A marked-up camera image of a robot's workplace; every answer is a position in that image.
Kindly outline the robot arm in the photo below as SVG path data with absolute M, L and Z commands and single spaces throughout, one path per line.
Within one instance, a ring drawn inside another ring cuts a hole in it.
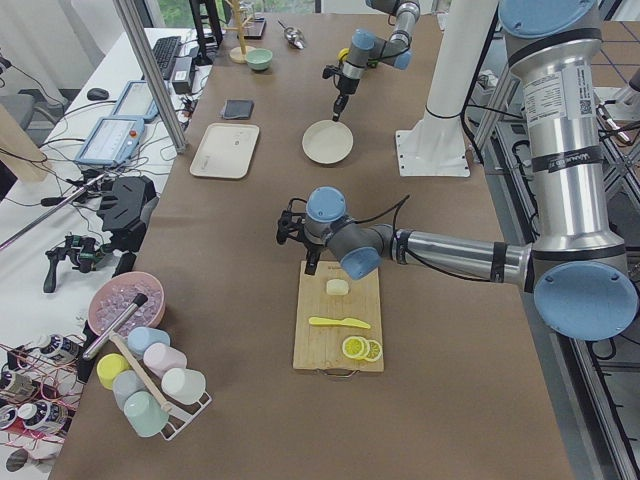
M 591 62 L 601 18 L 593 1 L 456 1 L 451 5 L 424 116 L 396 134 L 403 176 L 463 176 L 464 110 L 496 28 L 508 70 L 521 83 L 537 208 L 526 246 L 466 240 L 357 220 L 344 195 L 320 187 L 291 229 L 313 274 L 331 252 L 353 279 L 389 259 L 469 281 L 508 283 L 531 293 L 542 320 L 570 338 L 620 334 L 639 310 L 623 239 L 609 227 L 604 156 Z
M 365 71 L 383 63 L 406 70 L 411 62 L 413 32 L 421 17 L 419 1 L 366 1 L 370 8 L 387 14 L 393 24 L 388 38 L 376 36 L 364 28 L 351 37 L 347 53 L 336 65 L 326 65 L 322 78 L 332 79 L 338 95 L 332 107 L 332 118 L 338 122 L 349 98 L 357 91 Z

